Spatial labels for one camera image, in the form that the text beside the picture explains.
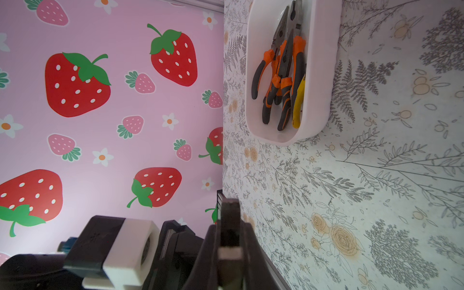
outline white flower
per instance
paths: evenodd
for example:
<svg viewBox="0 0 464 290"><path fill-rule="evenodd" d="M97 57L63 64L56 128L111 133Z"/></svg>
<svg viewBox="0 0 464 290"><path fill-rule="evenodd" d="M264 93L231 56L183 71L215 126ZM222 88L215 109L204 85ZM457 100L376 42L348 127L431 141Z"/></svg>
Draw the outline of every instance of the white flower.
<svg viewBox="0 0 464 290"><path fill-rule="evenodd" d="M186 225L187 225L187 223L184 221L183 218L180 218L180 220L178 220L177 222L178 222L179 225L181 225L181 226L186 226Z"/></svg>
<svg viewBox="0 0 464 290"><path fill-rule="evenodd" d="M23 125L13 123L13 116L7 115L5 119L0 119L0 134L5 132L8 137L14 138L15 131L23 129Z"/></svg>
<svg viewBox="0 0 464 290"><path fill-rule="evenodd" d="M163 115L163 127L169 127L171 130L174 130L174 125L178 124L179 121L174 119L174 113L169 114L169 116Z"/></svg>
<svg viewBox="0 0 464 290"><path fill-rule="evenodd" d="M214 185L214 182L211 181L211 177L208 177L207 180L202 180L201 182L203 183L201 189L206 189L207 191L211 189L211 185Z"/></svg>
<svg viewBox="0 0 464 290"><path fill-rule="evenodd" d="M103 7L106 13L111 14L111 8L116 7L117 3L115 0L95 0L94 3L95 7Z"/></svg>
<svg viewBox="0 0 464 290"><path fill-rule="evenodd" d="M4 44L6 40L6 33L0 33L0 51L9 52L10 48Z"/></svg>
<svg viewBox="0 0 464 290"><path fill-rule="evenodd" d="M101 163L105 167L108 166L108 161L114 158L113 155L108 154L107 148L103 148L101 152L93 151L92 153L95 156L95 159L93 160L93 164Z"/></svg>
<svg viewBox="0 0 464 290"><path fill-rule="evenodd" d="M218 23L218 21L214 19L214 13L208 13L203 11L203 16L205 17L205 19L203 20L203 25L208 25L209 30L213 30L213 25Z"/></svg>

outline yellow handle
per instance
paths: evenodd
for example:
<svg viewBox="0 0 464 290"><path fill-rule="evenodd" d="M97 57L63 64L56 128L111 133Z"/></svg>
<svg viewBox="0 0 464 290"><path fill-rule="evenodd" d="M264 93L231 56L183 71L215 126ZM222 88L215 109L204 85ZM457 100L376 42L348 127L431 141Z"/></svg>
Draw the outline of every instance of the yellow handle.
<svg viewBox="0 0 464 290"><path fill-rule="evenodd" d="M301 80L300 85L298 86L298 90L296 91L296 100L295 100L295 107L293 108L293 128L298 129L300 127L300 111L301 111L301 104L303 103L304 98L304 84L306 82L306 75L304 75L303 79Z"/></svg>

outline orange flower center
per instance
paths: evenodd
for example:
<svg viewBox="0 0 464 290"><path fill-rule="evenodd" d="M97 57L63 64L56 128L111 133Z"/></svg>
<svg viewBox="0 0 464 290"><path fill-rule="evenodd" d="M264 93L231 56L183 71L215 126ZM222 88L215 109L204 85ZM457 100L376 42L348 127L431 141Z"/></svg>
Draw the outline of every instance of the orange flower center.
<svg viewBox="0 0 464 290"><path fill-rule="evenodd" d="M3 124L1 125L1 128L4 129L4 130L9 130L9 129L11 129L11 125L8 124L8 123L3 123Z"/></svg>

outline white tray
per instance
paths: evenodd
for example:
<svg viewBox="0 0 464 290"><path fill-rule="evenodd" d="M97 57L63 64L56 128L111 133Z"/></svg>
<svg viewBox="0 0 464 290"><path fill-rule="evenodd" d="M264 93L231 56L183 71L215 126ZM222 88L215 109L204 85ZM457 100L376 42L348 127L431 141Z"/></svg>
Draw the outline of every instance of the white tray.
<svg viewBox="0 0 464 290"><path fill-rule="evenodd" d="M279 132L282 106L272 106L271 121L263 124L263 98L271 82L271 65L264 71L258 98L251 98L251 83L263 54L269 50L282 13L291 0L254 0L248 20L246 44L245 115L250 133L278 146L317 135L327 123L335 73L342 0L303 0L301 37L306 40L306 87L299 129L291 122Z"/></svg>

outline pink wallpaper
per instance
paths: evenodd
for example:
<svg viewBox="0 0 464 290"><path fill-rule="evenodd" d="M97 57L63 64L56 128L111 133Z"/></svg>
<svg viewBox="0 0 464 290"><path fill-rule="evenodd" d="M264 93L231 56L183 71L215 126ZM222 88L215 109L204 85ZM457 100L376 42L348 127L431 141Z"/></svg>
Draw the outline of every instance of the pink wallpaper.
<svg viewBox="0 0 464 290"><path fill-rule="evenodd" d="M55 251L96 214L204 236L222 188L222 54L218 13L2 1L2 257Z"/></svg>

